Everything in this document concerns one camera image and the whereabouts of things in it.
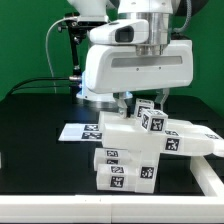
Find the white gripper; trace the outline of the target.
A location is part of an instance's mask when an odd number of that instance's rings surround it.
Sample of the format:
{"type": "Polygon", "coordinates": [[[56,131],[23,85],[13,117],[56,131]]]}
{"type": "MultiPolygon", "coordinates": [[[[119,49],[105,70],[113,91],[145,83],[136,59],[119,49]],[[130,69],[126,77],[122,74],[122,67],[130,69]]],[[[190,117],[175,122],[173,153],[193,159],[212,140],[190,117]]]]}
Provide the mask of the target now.
{"type": "Polygon", "coordinates": [[[192,80],[190,40],[172,40],[162,55],[137,56],[134,46],[108,45],[95,45],[87,54],[87,88],[97,94],[114,93],[113,98],[122,118],[128,117],[126,91],[159,89],[155,104],[163,109],[169,88],[188,86],[192,80]]]}

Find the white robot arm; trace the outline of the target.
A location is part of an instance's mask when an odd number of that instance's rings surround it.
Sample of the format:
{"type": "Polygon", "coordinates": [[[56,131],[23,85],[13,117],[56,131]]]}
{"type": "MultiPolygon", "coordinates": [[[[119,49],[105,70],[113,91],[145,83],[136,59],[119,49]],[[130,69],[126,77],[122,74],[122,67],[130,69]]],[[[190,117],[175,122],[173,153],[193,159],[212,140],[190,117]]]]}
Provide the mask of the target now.
{"type": "Polygon", "coordinates": [[[209,0],[67,0],[77,20],[91,23],[84,86],[111,94],[127,114],[127,92],[187,86],[193,79],[192,41],[172,17],[190,19],[209,0]]]}

